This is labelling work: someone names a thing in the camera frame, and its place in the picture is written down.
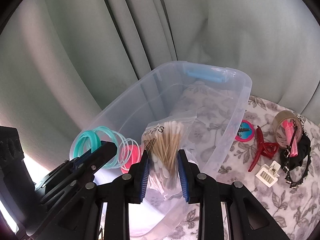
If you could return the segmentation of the pink round mirror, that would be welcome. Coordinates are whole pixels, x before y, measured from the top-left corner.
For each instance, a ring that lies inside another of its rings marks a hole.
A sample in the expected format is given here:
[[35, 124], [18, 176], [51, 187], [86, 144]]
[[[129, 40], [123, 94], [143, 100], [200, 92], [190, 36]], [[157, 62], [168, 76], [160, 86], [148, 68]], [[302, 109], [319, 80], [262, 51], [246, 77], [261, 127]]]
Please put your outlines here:
[[242, 120], [240, 127], [236, 133], [235, 140], [239, 142], [248, 142], [254, 137], [254, 127], [247, 121]]

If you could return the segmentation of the red hair claw clip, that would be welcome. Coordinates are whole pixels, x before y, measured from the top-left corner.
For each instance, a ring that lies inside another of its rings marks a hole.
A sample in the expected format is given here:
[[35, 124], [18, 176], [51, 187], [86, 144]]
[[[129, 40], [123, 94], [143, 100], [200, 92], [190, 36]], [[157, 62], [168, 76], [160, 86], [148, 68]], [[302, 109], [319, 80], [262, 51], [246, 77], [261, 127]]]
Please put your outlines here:
[[253, 161], [248, 169], [248, 172], [251, 172], [253, 168], [256, 166], [259, 158], [261, 156], [267, 157], [268, 159], [273, 159], [274, 155], [279, 150], [279, 144], [276, 142], [265, 142], [263, 132], [260, 126], [257, 126], [256, 129], [257, 134], [257, 151], [253, 158]]

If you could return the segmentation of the black beaded headband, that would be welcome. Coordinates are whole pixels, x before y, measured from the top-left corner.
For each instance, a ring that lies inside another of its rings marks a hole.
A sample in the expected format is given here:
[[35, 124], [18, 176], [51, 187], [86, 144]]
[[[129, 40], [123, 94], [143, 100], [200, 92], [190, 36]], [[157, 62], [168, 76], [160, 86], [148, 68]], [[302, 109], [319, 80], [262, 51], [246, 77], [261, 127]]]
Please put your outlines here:
[[[298, 127], [295, 127], [289, 145], [283, 150], [284, 159], [282, 169], [286, 174], [286, 183], [289, 184], [291, 189], [295, 189], [304, 183], [305, 178], [308, 176], [309, 166], [311, 164], [311, 140], [304, 132], [302, 133], [300, 142], [297, 143], [298, 154], [295, 157], [291, 156], [291, 153], [293, 153], [293, 141], [296, 138], [297, 130]], [[297, 167], [302, 167], [305, 158], [307, 158], [305, 170], [301, 178], [298, 181], [294, 181], [290, 172]]]

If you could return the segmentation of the white hair clip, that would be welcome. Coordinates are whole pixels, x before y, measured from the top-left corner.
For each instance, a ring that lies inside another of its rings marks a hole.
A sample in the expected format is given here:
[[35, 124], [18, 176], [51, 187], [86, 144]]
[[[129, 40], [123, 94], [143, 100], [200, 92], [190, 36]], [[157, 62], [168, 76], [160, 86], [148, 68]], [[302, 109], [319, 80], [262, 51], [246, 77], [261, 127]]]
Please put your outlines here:
[[279, 178], [279, 170], [281, 165], [273, 161], [271, 165], [264, 164], [261, 166], [260, 170], [256, 173], [256, 177], [267, 187], [271, 188]]

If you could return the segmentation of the pink hair roller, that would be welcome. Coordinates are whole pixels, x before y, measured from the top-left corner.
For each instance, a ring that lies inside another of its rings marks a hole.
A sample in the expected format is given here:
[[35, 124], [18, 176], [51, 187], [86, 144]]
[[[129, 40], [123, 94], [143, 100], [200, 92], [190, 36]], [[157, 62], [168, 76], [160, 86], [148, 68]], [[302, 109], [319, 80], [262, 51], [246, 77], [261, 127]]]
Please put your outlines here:
[[285, 129], [286, 140], [288, 146], [290, 147], [290, 157], [296, 157], [298, 155], [298, 147], [296, 140], [296, 133], [298, 127], [292, 121], [285, 120], [283, 122], [283, 127]]

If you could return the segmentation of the floral tablecloth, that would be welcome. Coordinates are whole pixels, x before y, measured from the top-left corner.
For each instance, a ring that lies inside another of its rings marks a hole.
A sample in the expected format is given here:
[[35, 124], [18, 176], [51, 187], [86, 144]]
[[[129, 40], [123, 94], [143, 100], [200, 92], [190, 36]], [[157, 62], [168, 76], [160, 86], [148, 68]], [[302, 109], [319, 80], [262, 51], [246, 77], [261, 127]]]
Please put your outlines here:
[[[278, 104], [250, 96], [244, 120], [255, 128], [259, 126], [264, 143], [274, 142], [274, 117], [284, 111], [291, 111]], [[216, 180], [231, 184], [242, 182], [245, 187], [261, 202], [272, 218], [288, 235], [289, 239], [319, 239], [316, 226], [319, 225], [319, 126], [306, 117], [294, 113], [303, 125], [304, 134], [310, 139], [310, 154], [303, 157], [301, 166], [289, 171], [291, 180], [287, 182], [286, 173], [280, 167], [280, 152], [272, 159], [263, 155], [251, 172], [248, 169], [257, 155], [258, 143], [256, 135], [250, 141], [232, 143], [225, 161], [222, 163]], [[310, 156], [308, 174], [301, 180]], [[182, 220], [172, 233], [165, 239], [197, 239], [199, 225], [199, 204]]]

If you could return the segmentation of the black white spotted scrunchie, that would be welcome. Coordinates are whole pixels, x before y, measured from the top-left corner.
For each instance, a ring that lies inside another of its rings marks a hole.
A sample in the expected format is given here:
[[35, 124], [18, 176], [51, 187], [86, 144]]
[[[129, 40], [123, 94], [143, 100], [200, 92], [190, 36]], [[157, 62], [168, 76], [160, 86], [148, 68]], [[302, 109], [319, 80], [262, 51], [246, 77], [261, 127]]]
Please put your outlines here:
[[307, 130], [309, 129], [309, 126], [310, 126], [310, 121], [306, 117], [304, 117], [300, 114], [297, 115], [297, 118], [302, 125], [304, 133], [307, 133]]

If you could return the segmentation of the cotton swabs bag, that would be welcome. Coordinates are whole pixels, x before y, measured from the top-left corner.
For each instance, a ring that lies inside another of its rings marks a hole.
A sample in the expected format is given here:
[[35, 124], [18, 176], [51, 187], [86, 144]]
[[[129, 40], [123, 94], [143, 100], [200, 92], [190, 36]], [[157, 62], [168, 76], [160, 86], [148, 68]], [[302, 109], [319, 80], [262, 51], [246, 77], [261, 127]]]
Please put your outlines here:
[[188, 160], [197, 163], [195, 144], [189, 140], [196, 118], [195, 110], [175, 113], [148, 124], [142, 134], [144, 150], [151, 159], [148, 188], [158, 191], [164, 200], [181, 192], [178, 151], [184, 150]]

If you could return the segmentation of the clear plastic storage bin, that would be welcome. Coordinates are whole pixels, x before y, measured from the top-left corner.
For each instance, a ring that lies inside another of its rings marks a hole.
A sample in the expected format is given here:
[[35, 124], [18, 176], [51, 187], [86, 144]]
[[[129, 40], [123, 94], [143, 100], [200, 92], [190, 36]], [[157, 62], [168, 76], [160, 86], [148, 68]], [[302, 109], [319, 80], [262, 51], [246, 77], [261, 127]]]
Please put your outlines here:
[[[149, 124], [170, 116], [195, 117], [187, 142], [189, 160], [201, 172], [216, 178], [244, 117], [252, 80], [244, 72], [184, 61], [165, 63], [136, 82], [80, 132], [70, 149], [70, 159], [90, 147], [86, 138], [79, 153], [74, 150], [84, 131], [105, 126], [142, 144]], [[130, 239], [164, 239], [195, 208], [182, 197], [146, 190], [142, 204], [129, 204]]]

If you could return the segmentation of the green curtain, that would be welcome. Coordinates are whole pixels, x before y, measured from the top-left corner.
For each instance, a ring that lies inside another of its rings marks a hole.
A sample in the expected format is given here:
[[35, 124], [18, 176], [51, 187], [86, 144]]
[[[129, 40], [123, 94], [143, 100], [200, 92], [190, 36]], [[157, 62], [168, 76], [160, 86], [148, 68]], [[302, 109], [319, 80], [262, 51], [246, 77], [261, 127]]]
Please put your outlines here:
[[1, 125], [53, 168], [175, 60], [242, 70], [253, 95], [319, 123], [319, 0], [1, 0]]

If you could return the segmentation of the brown packing tape roll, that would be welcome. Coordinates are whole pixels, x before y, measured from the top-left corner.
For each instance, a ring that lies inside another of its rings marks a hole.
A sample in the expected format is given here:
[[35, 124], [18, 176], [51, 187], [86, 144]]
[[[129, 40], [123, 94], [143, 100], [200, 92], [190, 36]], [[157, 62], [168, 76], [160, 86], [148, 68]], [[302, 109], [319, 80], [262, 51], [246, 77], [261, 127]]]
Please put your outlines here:
[[303, 128], [301, 121], [291, 111], [281, 111], [272, 121], [275, 141], [278, 143], [280, 148], [285, 148], [291, 141], [291, 139], [286, 135], [285, 124], [287, 123], [292, 125], [292, 131], [297, 127], [295, 135], [296, 142], [299, 142], [302, 137]]

